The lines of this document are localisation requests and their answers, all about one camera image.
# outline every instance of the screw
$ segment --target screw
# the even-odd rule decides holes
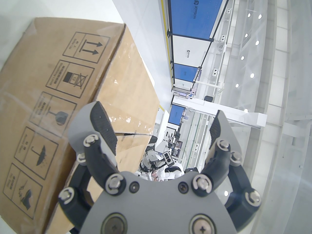
[[[230,165],[232,166],[240,166],[242,163],[242,156],[239,152],[233,151],[231,152],[231,161]]]
[[[227,142],[227,141],[225,141],[225,140],[218,140],[217,146],[218,146],[221,150],[227,152],[227,151],[229,150],[230,144],[229,144],[229,142]]]
[[[83,145],[85,147],[90,147],[90,145],[94,144],[96,140],[98,140],[98,136],[97,135],[95,135],[95,134],[89,135],[83,141]]]
[[[186,182],[180,182],[177,188],[182,194],[186,194],[188,192],[188,184]]]
[[[208,181],[204,178],[199,178],[197,180],[197,185],[201,190],[206,190],[209,187]]]
[[[72,187],[66,187],[59,193],[59,198],[63,201],[64,204],[69,204],[74,198],[75,191]]]
[[[102,234],[126,234],[127,221],[126,218],[118,213],[108,215],[104,220],[101,229]]]
[[[107,193],[111,195],[117,195],[118,192],[120,193],[119,188],[123,179],[124,177],[118,173],[110,175],[105,183],[105,190],[107,191]]]
[[[113,177],[108,184],[110,189],[118,189],[120,187],[120,180],[117,176]]]
[[[82,164],[86,162],[86,156],[85,153],[81,153],[77,155],[77,162]]]
[[[245,198],[247,202],[254,207],[258,207],[261,204],[261,196],[256,190],[251,191],[250,193],[246,192]]]
[[[129,191],[130,193],[135,194],[136,192],[138,192],[139,188],[140,188],[139,183],[134,181],[130,184]]]
[[[204,174],[199,174],[193,178],[192,186],[194,192],[199,196],[205,196],[212,191],[213,185],[211,180]]]
[[[195,215],[190,223],[190,233],[192,234],[215,234],[212,220],[204,215]]]
[[[194,234],[211,234],[212,229],[209,222],[204,219],[198,219],[193,224]]]

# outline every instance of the this way up arrow symbol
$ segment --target this way up arrow symbol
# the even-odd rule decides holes
[[[90,50],[86,50],[86,49],[82,49],[85,52],[89,52],[92,53],[93,55],[98,54],[98,51],[94,49],[94,51],[90,51]]]
[[[102,46],[102,44],[101,44],[100,42],[98,42],[98,43],[93,43],[93,42],[88,42],[88,41],[87,41],[87,44],[95,45],[95,46],[97,46],[97,47]]]

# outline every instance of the white floor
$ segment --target white floor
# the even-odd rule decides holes
[[[35,17],[125,22],[153,79],[160,105],[169,110],[171,79],[160,0],[0,0],[0,69]],[[0,219],[0,233],[14,233]]]

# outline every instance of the blue wall panel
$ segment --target blue wall panel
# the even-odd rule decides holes
[[[180,125],[184,109],[184,107],[172,105],[168,122],[175,125]]]
[[[198,68],[177,63],[174,64],[174,67],[176,79],[193,82]]]
[[[172,32],[209,39],[222,0],[171,0]]]

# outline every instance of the joyson logo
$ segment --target joyson logo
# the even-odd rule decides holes
[[[197,15],[197,9],[198,9],[198,5],[199,4],[199,1],[197,0],[194,0],[194,5],[195,5],[195,8],[194,8],[194,15],[193,15],[193,19],[196,19],[196,15]]]

